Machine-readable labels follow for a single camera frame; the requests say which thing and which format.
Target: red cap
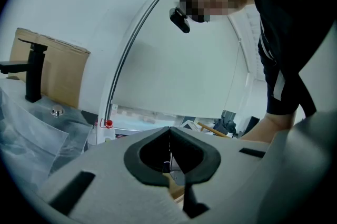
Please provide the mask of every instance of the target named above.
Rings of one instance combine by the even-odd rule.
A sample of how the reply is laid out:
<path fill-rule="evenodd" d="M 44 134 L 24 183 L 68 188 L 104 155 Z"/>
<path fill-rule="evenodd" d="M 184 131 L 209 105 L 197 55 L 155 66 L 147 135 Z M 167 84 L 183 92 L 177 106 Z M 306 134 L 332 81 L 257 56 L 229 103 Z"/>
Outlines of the red cap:
<path fill-rule="evenodd" d="M 107 128 L 112 128 L 112 120 L 106 120 L 105 125 Z"/>

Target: black faucet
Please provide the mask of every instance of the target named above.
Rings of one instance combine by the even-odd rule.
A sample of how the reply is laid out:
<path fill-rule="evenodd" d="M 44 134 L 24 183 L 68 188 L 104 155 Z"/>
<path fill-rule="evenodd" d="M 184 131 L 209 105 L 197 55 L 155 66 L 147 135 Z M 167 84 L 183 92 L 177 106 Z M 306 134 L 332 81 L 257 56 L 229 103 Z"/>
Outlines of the black faucet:
<path fill-rule="evenodd" d="M 26 71 L 25 97 L 28 101 L 35 102 L 41 98 L 41 76 L 45 56 L 44 52 L 48 47 L 20 38 L 19 40 L 31 44 L 28 61 L 0 62 L 0 71 L 3 74 Z"/>

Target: curved metal frame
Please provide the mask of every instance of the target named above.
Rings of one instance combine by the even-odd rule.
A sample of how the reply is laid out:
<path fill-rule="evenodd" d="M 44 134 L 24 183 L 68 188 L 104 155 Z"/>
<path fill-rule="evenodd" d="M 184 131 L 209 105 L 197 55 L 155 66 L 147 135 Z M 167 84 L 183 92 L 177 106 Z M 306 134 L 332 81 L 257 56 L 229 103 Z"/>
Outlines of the curved metal frame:
<path fill-rule="evenodd" d="M 112 101 L 112 98 L 114 96 L 114 93 L 115 93 L 115 89 L 116 89 L 116 85 L 117 85 L 117 81 L 118 81 L 118 78 L 120 77 L 120 73 L 121 73 L 121 69 L 125 63 L 125 60 L 126 60 L 126 57 L 132 47 L 132 44 L 134 42 L 134 40 L 136 39 L 140 29 L 142 28 L 145 20 L 147 19 L 147 17 L 149 16 L 150 12 L 152 11 L 152 9 L 155 7 L 155 5 L 159 2 L 159 0 L 154 0 L 151 5 L 147 8 L 147 10 L 145 11 L 144 15 L 141 17 L 140 21 L 138 22 L 135 30 L 133 31 L 133 33 L 131 34 L 130 38 L 128 39 L 127 41 L 127 45 L 123 51 L 123 55 L 120 59 L 120 62 L 118 64 L 118 68 L 115 72 L 115 75 L 114 75 L 114 79 L 113 79 L 113 82 L 112 82 L 112 85 L 111 85 L 111 88 L 110 88 L 110 92 L 109 92 L 109 98 L 108 98 L 108 101 L 107 101 L 107 105 L 106 105 L 106 109 L 105 109 L 105 115 L 104 115 L 104 122 L 106 122 L 106 120 L 108 120 L 110 118 L 110 113 L 111 113 L 111 108 L 112 108 L 112 104 L 111 104 L 111 101 Z"/>

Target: forearm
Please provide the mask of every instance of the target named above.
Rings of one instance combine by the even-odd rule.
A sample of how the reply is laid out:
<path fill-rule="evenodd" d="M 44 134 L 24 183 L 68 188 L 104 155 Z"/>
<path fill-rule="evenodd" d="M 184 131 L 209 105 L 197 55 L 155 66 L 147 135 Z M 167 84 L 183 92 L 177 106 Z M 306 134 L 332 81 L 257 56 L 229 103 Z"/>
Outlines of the forearm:
<path fill-rule="evenodd" d="M 295 115 L 296 112 L 286 115 L 267 113 L 265 117 L 241 139 L 271 143 L 277 132 L 290 129 L 293 126 Z"/>

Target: person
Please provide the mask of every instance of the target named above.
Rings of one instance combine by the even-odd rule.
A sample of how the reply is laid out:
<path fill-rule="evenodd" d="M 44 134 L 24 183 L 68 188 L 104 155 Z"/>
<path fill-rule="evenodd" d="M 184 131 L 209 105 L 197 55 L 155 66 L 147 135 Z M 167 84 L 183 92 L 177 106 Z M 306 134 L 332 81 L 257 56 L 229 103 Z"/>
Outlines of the person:
<path fill-rule="evenodd" d="M 294 124 L 299 104 L 305 115 L 315 105 L 299 77 L 336 18 L 336 0 L 180 0 L 180 8 L 197 22 L 205 16 L 230 15 L 255 4 L 261 17 L 259 55 L 267 82 L 265 117 L 242 140 L 270 143 Z"/>

